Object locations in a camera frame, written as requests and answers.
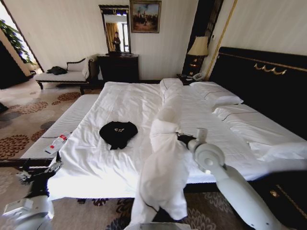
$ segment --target black headboard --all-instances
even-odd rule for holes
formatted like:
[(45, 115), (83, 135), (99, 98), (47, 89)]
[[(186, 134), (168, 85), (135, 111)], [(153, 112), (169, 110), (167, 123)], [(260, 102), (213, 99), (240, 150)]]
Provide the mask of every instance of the black headboard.
[(307, 56), (221, 47), (209, 81), (307, 139)]

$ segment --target telephone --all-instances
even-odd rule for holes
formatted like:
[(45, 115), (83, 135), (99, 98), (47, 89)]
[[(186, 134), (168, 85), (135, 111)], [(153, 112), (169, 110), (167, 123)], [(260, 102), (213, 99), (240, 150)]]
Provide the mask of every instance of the telephone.
[(205, 78), (205, 75), (203, 73), (197, 73), (192, 77), (195, 81), (201, 81)]

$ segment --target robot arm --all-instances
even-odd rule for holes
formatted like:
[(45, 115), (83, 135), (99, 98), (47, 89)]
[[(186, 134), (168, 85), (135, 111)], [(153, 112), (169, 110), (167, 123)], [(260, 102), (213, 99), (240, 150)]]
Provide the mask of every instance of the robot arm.
[(59, 153), (54, 164), (44, 172), (29, 174), (24, 169), (18, 173), (22, 183), (32, 183), (28, 195), (13, 203), (7, 204), (3, 215), (13, 218), (16, 230), (51, 230), (50, 220), (54, 216), (52, 202), (48, 200), (48, 179), (61, 168), (62, 162)]
[(272, 214), (263, 199), (233, 167), (225, 164), (225, 156), (216, 145), (206, 143), (207, 130), (198, 129), (198, 138), (178, 134), (193, 153), (201, 171), (214, 175), (216, 185), (239, 216), (256, 230), (288, 230)]

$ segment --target lamp shade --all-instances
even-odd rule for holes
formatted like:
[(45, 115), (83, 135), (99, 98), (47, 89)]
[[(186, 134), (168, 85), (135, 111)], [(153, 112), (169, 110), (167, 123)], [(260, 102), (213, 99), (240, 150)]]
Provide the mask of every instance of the lamp shade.
[(208, 55), (208, 37), (196, 37), (192, 45), (189, 55), (194, 56), (207, 56)]

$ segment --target green leaves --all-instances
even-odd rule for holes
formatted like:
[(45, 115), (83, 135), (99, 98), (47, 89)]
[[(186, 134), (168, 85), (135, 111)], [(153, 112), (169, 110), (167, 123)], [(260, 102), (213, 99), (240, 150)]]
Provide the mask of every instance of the green leaves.
[(11, 45), (14, 47), (20, 58), (24, 63), (31, 63), (33, 62), (30, 59), (29, 53), (24, 49), (23, 44), (21, 43), (22, 40), (17, 37), (16, 34), (20, 34), (18, 30), (15, 30), (11, 26), (7, 25), (4, 20), (0, 20), (0, 28), (4, 32), (5, 36), (8, 38)]

